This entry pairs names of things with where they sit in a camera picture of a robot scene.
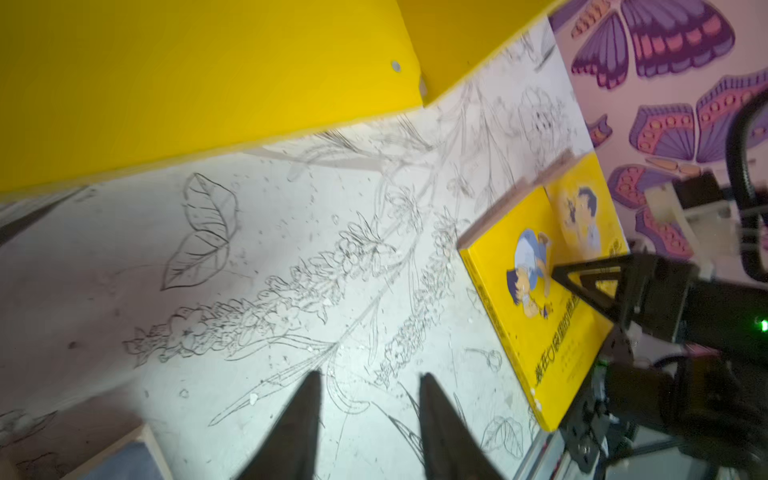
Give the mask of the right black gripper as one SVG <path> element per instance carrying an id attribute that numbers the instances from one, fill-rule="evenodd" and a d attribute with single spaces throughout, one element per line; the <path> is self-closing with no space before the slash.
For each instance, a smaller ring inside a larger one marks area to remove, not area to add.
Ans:
<path id="1" fill-rule="evenodd" d="M 674 344 L 698 344 L 744 360 L 767 358 L 767 292 L 703 280 L 688 262 L 626 254 L 557 264 L 552 279 L 597 313 Z"/>

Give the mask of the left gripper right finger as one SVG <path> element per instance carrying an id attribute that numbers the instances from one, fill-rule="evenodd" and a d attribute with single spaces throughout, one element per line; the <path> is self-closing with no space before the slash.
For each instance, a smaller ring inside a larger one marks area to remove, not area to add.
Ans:
<path id="1" fill-rule="evenodd" d="M 427 479 L 502 479 L 431 373 L 420 378 L 418 407 Z"/>

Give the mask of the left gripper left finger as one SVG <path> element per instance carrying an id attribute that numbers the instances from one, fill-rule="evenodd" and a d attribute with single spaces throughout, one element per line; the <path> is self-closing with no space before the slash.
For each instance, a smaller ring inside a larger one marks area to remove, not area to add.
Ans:
<path id="1" fill-rule="evenodd" d="M 308 373 L 238 479 L 314 478 L 322 375 Z"/>

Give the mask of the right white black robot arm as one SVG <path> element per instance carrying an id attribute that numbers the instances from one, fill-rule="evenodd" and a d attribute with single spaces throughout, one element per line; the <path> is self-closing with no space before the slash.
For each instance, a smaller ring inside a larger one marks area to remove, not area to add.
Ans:
<path id="1" fill-rule="evenodd" d="M 767 192 L 747 144 L 759 93 L 727 131 L 729 185 L 706 173 L 646 194 L 679 225 L 691 261 L 631 253 L 560 264 L 554 280 L 613 323 L 559 430 L 583 472 L 675 448 L 752 479 L 767 475 Z"/>

